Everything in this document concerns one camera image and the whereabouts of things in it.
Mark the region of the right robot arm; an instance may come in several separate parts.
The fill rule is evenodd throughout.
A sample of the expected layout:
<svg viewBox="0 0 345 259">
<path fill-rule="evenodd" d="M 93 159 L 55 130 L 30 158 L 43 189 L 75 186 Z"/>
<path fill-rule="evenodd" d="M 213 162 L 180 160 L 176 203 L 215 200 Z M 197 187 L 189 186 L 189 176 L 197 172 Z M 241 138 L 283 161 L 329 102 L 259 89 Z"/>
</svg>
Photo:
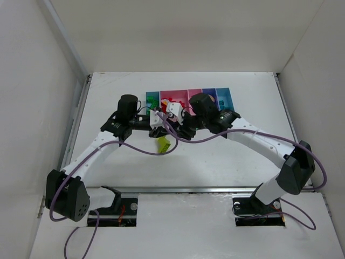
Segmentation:
<svg viewBox="0 0 345 259">
<path fill-rule="evenodd" d="M 205 93 L 192 96 L 189 104 L 193 114 L 183 108 L 175 112 L 180 123 L 180 137 L 191 140 L 197 130 L 207 129 L 213 134 L 243 144 L 279 168 L 276 176 L 261 183 L 245 200 L 244 205 L 252 214 L 264 213 L 268 206 L 285 194 L 301 193 L 315 171 L 311 147 L 307 142 L 293 144 L 286 139 L 278 140 L 250 124 L 239 113 L 228 108 L 219 110 Z"/>
</svg>

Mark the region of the red flower duplo brick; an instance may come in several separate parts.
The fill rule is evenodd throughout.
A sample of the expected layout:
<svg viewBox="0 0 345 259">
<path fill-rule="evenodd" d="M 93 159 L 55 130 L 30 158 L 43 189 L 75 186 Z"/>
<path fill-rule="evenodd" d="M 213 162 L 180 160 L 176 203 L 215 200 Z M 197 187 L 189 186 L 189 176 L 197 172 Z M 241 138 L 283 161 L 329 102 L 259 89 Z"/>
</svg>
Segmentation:
<svg viewBox="0 0 345 259">
<path fill-rule="evenodd" d="M 162 106 L 167 106 L 170 103 L 169 99 L 161 99 L 161 105 Z"/>
</svg>

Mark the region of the lime green duplo stack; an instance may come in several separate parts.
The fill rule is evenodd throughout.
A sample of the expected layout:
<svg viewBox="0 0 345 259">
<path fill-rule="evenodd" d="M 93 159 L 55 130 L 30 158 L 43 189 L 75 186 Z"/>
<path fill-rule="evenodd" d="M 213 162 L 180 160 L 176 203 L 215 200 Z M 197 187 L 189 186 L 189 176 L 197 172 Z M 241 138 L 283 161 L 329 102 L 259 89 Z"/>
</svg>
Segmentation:
<svg viewBox="0 0 345 259">
<path fill-rule="evenodd" d="M 171 142 L 165 137 L 159 137 L 157 139 L 158 153 L 163 154 L 168 151 L 171 146 Z"/>
</svg>

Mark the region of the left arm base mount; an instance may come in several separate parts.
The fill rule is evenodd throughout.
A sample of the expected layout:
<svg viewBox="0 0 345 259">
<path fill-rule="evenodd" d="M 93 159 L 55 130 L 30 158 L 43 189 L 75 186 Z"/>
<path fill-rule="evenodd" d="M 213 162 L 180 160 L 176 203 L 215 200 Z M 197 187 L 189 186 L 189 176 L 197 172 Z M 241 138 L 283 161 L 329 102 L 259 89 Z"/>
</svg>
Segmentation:
<svg viewBox="0 0 345 259">
<path fill-rule="evenodd" d="M 87 226 L 95 227 L 135 227 L 138 196 L 122 194 L 113 187 L 88 188 L 90 207 Z"/>
</svg>

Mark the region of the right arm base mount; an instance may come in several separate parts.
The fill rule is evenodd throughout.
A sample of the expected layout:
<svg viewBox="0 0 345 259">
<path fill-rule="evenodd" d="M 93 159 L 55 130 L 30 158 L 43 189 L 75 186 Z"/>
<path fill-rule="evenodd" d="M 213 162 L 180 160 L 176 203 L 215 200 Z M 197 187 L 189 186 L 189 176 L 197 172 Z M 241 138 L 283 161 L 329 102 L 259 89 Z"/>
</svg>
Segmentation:
<svg viewBox="0 0 345 259">
<path fill-rule="evenodd" d="M 233 197 L 232 202 L 237 227 L 285 226 L 284 217 L 280 214 L 282 210 L 279 199 L 268 205 L 250 197 Z"/>
</svg>

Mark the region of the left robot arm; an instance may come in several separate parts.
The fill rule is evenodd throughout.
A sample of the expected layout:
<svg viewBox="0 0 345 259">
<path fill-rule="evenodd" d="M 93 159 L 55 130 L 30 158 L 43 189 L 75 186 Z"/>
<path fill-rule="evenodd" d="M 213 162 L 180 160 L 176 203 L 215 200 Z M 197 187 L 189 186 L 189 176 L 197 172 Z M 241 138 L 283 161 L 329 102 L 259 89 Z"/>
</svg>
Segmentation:
<svg viewBox="0 0 345 259">
<path fill-rule="evenodd" d="M 115 112 L 101 126 L 91 144 L 62 170 L 52 170 L 46 179 L 45 207 L 54 222 L 80 221 L 89 211 L 99 209 L 116 212 L 121 204 L 121 192 L 109 186 L 89 191 L 87 180 L 119 147 L 138 150 L 125 141 L 134 130 L 153 131 L 163 124 L 164 113 L 151 108 L 149 115 L 140 114 L 139 100 L 131 94 L 122 95 Z"/>
</svg>

